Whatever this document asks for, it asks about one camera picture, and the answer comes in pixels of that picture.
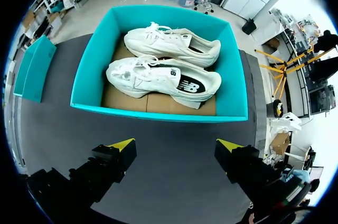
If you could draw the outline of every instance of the white sneaker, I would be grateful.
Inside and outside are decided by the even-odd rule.
[[[171,57],[202,68],[214,64],[221,49],[219,40],[210,42],[190,30],[172,30],[154,22],[150,27],[129,31],[124,41],[128,50],[137,57],[142,55]]]
[[[198,109],[221,85],[221,76],[175,59],[161,60],[145,55],[116,60],[106,71],[108,81],[134,98],[149,92],[170,95],[185,106]]]

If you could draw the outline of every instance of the yellow tripod stand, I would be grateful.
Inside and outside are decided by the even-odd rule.
[[[335,49],[335,47],[333,47],[333,48],[331,48],[330,50],[325,51],[325,52],[323,52],[323,53],[321,53],[321,54],[315,56],[315,57],[312,58],[312,59],[309,59],[308,61],[306,61],[306,62],[304,62],[304,63],[302,63],[302,64],[300,64],[300,65],[298,65],[298,66],[296,66],[296,67],[294,67],[294,68],[290,68],[289,70],[287,70],[287,67],[288,67],[290,64],[292,64],[293,62],[297,61],[298,59],[301,59],[302,57],[306,56],[307,54],[309,54],[310,52],[312,52],[313,49],[314,49],[313,47],[310,47],[310,49],[308,49],[307,51],[305,51],[305,52],[302,53],[301,55],[299,55],[299,56],[297,56],[297,57],[295,57],[294,59],[291,59],[291,60],[289,60],[289,61],[283,61],[282,59],[277,58],[277,57],[275,57],[275,56],[273,56],[273,55],[271,55],[271,54],[268,54],[268,53],[266,53],[266,52],[264,52],[264,51],[255,50],[255,51],[258,52],[258,53],[264,54],[264,55],[267,56],[267,57],[270,57],[270,58],[272,58],[272,59],[274,59],[274,60],[277,60],[277,61],[280,62],[280,63],[283,63],[283,65],[280,66],[279,68],[269,67],[269,66],[265,66],[265,65],[263,65],[263,64],[260,64],[260,65],[259,65],[260,67],[263,67],[263,68],[266,68],[266,69],[269,69],[269,70],[271,70],[271,71],[274,71],[274,72],[278,72],[278,73],[279,73],[277,76],[274,76],[274,79],[275,79],[275,80],[278,79],[278,78],[280,78],[280,81],[279,81],[279,83],[278,83],[278,85],[277,85],[277,88],[276,88],[274,94],[273,94],[273,97],[275,97],[275,95],[277,94],[277,92],[278,92],[278,90],[279,90],[279,88],[280,88],[280,85],[281,85],[281,91],[280,91],[280,94],[279,94],[279,99],[281,99],[281,95],[283,94],[283,91],[284,91],[284,86],[285,86],[286,78],[287,78],[287,75],[288,75],[289,73],[294,72],[294,71],[297,71],[298,69],[300,69],[300,68],[302,68],[302,67],[304,67],[304,66],[306,66],[306,65],[308,65],[308,64],[310,64],[310,63],[312,63],[313,61],[319,59],[319,58],[322,57],[323,55],[325,55],[325,54],[327,54],[328,52],[330,52],[330,51],[332,51],[333,49]]]

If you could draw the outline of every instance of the new balance logo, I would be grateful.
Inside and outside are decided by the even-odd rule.
[[[176,76],[176,70],[175,69],[171,69],[170,74],[173,76]]]
[[[186,92],[196,93],[197,90],[200,88],[200,86],[197,85],[197,84],[195,84],[195,83],[183,80],[182,82],[180,82],[180,84],[179,84],[179,86],[177,88],[178,89],[183,89]]]

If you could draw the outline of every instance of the shoe insole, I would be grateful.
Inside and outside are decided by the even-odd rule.
[[[189,46],[189,49],[190,49],[190,50],[193,50],[193,51],[195,51],[195,52],[203,53],[203,51],[200,51],[199,49],[197,49],[197,48],[195,48],[195,47],[193,47],[193,46]]]
[[[181,75],[180,83],[177,89],[183,92],[193,94],[205,92],[205,86],[202,82],[183,74]]]

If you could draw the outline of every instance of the teal shoe box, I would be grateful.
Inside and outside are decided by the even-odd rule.
[[[41,102],[44,81],[56,49],[45,35],[27,48],[17,72],[14,95]]]
[[[173,29],[187,28],[198,36],[220,40],[222,47],[215,71],[222,77],[216,93],[216,115],[146,113],[101,107],[105,70],[120,36],[151,22]],[[221,123],[248,119],[248,102],[243,67],[236,40],[228,22],[179,7],[134,5],[113,7],[91,37],[80,61],[70,106],[86,111],[172,122]]]

